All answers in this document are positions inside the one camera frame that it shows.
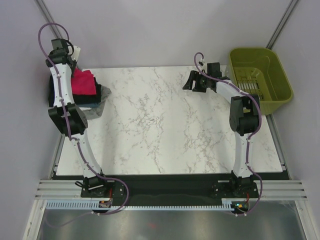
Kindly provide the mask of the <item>pink red t shirt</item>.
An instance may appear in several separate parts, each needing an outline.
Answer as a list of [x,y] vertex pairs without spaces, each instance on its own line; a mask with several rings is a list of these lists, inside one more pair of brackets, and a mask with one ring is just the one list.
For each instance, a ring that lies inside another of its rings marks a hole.
[[74,95],[96,95],[96,82],[92,72],[76,68],[71,77],[71,89]]

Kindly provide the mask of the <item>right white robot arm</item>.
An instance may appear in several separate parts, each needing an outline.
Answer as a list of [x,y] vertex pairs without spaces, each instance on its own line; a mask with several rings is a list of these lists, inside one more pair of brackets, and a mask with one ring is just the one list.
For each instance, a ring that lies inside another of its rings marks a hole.
[[210,89],[230,104],[229,125],[235,136],[235,161],[228,182],[213,183],[214,197],[258,197],[250,158],[252,141],[262,125],[259,96],[239,89],[228,77],[222,76],[218,62],[207,64],[206,71],[191,70],[182,89],[198,93]]

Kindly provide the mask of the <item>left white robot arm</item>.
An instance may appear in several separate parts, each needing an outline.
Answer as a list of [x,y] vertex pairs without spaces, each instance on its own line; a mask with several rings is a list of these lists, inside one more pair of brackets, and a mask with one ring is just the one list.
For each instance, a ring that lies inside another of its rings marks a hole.
[[106,198],[111,184],[104,178],[90,146],[87,128],[88,121],[83,111],[76,105],[71,79],[77,64],[70,50],[74,47],[67,39],[56,38],[51,41],[53,50],[46,59],[53,81],[53,107],[48,110],[49,117],[61,134],[69,138],[80,162],[83,177],[75,184],[81,187],[82,198]]

